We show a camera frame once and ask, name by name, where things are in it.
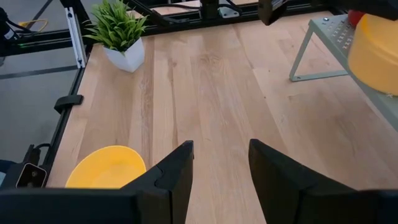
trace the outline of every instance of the yellow cable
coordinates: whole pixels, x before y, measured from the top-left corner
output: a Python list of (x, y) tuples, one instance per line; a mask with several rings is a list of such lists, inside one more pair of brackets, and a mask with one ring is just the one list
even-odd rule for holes
[(47, 24), (49, 23), (47, 19), (36, 19), (36, 20), (33, 20), (33, 21), (19, 22), (18, 25), (23, 26), (23, 27), (27, 27), (31, 22), (44, 22), (44, 25), (37, 32), (42, 31), (47, 26)]

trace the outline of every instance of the black clamp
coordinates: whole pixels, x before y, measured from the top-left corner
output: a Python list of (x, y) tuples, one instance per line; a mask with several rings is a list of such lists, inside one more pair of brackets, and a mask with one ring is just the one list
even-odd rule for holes
[(54, 109), (59, 114), (61, 114), (62, 111), (67, 108), (71, 108), (72, 106), (75, 106), (75, 105), (81, 105), (81, 102), (83, 102), (82, 95), (63, 96), (57, 100), (57, 102), (55, 103)]

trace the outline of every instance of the yellow bowl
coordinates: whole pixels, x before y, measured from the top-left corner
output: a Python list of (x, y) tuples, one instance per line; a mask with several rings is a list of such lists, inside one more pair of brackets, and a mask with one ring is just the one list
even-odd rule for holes
[(145, 163), (136, 151), (108, 146), (84, 158), (70, 174), (66, 187), (120, 189), (145, 172)]

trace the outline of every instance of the gray metal stand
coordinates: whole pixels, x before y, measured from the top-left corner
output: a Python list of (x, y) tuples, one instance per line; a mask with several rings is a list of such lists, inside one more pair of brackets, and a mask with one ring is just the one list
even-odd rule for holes
[[(335, 56), (337, 61), (339, 61), (341, 66), (344, 68), (343, 71), (295, 76), (297, 67), (299, 66), (301, 58), (303, 57), (313, 33), (319, 37), (333, 56)], [(347, 15), (310, 20), (308, 31), (305, 34), (304, 41), (298, 51), (297, 57), (290, 71), (289, 78), (292, 82), (297, 82), (318, 78), (337, 77), (340, 75), (350, 75), (376, 108), (383, 114), (388, 122), (390, 122), (392, 127), (398, 131), (398, 97), (387, 95), (372, 89), (359, 81), (349, 70), (347, 57), (353, 39), (354, 29), (349, 24)]]

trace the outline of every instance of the black metal frame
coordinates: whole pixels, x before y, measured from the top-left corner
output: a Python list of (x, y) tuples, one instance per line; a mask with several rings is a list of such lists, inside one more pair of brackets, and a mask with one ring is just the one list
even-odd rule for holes
[[(60, 0), (64, 7), (72, 7), (76, 13), (76, 16), (80, 22), (89, 20), (89, 17), (84, 10), (80, 0)], [(159, 13), (146, 8), (143, 4), (137, 0), (123, 0), (135, 11), (145, 16), (149, 16), (149, 20), (146, 22), (147, 29), (144, 35), (156, 35), (168, 32), (176, 32), (181, 30), (197, 29), (203, 27), (219, 26), (225, 24), (233, 24), (238, 22), (255, 21), (259, 19), (257, 3), (243, 4), (239, 8), (242, 13), (239, 17), (233, 17), (229, 19), (223, 19), (221, 16), (214, 18), (215, 9), (218, 8), (218, 0), (200, 0), (202, 8), (199, 11), (190, 11), (178, 14), (170, 14), (167, 16), (161, 16)], [(316, 6), (311, 5), (312, 0), (292, 0), (286, 5), (286, 10), (282, 16), (291, 16), (296, 14), (304, 14), (309, 12), (326, 11), (329, 10), (334, 14), (343, 13), (341, 9), (336, 7), (327, 6), (324, 4), (317, 4)], [(87, 31), (82, 29), (81, 33), (85, 34)], [(92, 46), (94, 42), (90, 39), (83, 39), (86, 45), (87, 58), (90, 56)], [(0, 52), (1, 56), (26, 54), (32, 52), (40, 52), (44, 50), (62, 49), (65, 47), (72, 47), (72, 40), (68, 29), (55, 30), (51, 32), (41, 32), (35, 34), (24, 35), (18, 44), (10, 46), (7, 52)], [(73, 81), (69, 95), (76, 95), (80, 86), (81, 79), (83, 77), (85, 69), (81, 68), (78, 70), (75, 80)], [(60, 114), (56, 130), (54, 132), (52, 141), (50, 143), (49, 150), (45, 156), (44, 163), (41, 165), (48, 175), (52, 169), (52, 165), (55, 160), (55, 155), (58, 151), (63, 132), (68, 122), (68, 118), (72, 108), (64, 109)]]

